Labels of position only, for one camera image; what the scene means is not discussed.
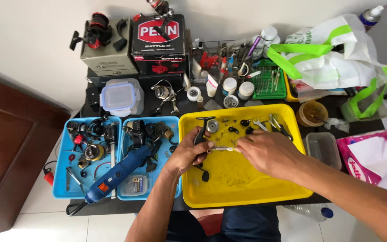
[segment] spray can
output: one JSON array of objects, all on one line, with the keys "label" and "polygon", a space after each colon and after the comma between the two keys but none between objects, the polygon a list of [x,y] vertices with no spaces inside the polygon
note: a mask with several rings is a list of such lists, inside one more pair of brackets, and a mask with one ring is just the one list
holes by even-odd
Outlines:
[{"label": "spray can", "polygon": [[380,20],[380,14],[383,11],[384,7],[379,5],[373,9],[365,10],[361,15],[359,15],[359,19],[362,24],[365,26],[365,31],[370,30],[377,22]]}]

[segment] hand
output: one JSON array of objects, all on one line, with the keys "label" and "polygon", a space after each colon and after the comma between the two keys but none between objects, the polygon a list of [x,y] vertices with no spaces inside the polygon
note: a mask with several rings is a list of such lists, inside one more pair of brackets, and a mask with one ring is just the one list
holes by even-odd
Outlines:
[{"label": "hand", "polygon": [[283,134],[255,130],[253,135],[241,137],[237,149],[256,170],[278,179],[290,180],[300,163],[308,159]]},{"label": "hand", "polygon": [[[168,159],[164,168],[177,172],[179,176],[188,171],[192,165],[197,165],[207,158],[207,151],[214,145],[214,142],[202,142],[194,146],[194,139],[202,128],[196,126],[180,142],[174,153]],[[205,131],[204,135],[210,137],[210,133]]]}]

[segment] white wall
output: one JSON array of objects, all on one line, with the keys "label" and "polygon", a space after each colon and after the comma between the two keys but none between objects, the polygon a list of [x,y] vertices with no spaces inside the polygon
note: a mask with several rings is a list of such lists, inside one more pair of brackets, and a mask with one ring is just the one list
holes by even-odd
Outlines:
[{"label": "white wall", "polygon": [[[171,0],[185,15],[193,37],[206,41],[251,36],[274,25],[284,38],[343,13],[359,14],[387,0]],[[0,79],[71,110],[79,109],[87,85],[80,48],[68,46],[82,34],[93,12],[110,17],[152,13],[145,0],[0,0]],[[371,31],[379,61],[387,64],[387,9]]]}]

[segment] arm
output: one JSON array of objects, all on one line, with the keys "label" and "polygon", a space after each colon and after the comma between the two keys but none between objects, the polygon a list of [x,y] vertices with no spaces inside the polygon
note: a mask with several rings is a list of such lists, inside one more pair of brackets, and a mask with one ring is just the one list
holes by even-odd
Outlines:
[{"label": "arm", "polygon": [[387,241],[387,190],[301,154],[280,133],[255,132],[240,138],[237,144],[258,171],[292,181],[326,197]]},{"label": "arm", "polygon": [[144,206],[132,223],[125,241],[165,241],[179,177],[192,165],[203,162],[207,157],[206,153],[203,153],[214,146],[213,142],[194,146],[193,140],[200,130],[201,127],[197,126],[189,132],[168,159]]}]

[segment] leg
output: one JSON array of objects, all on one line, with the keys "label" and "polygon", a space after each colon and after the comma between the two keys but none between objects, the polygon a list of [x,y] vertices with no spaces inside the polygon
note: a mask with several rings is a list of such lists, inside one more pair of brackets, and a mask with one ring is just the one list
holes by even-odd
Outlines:
[{"label": "leg", "polygon": [[171,212],[167,242],[196,242],[206,237],[201,224],[189,211]]},{"label": "leg", "polygon": [[276,207],[249,205],[225,208],[221,233],[236,242],[280,242]]}]

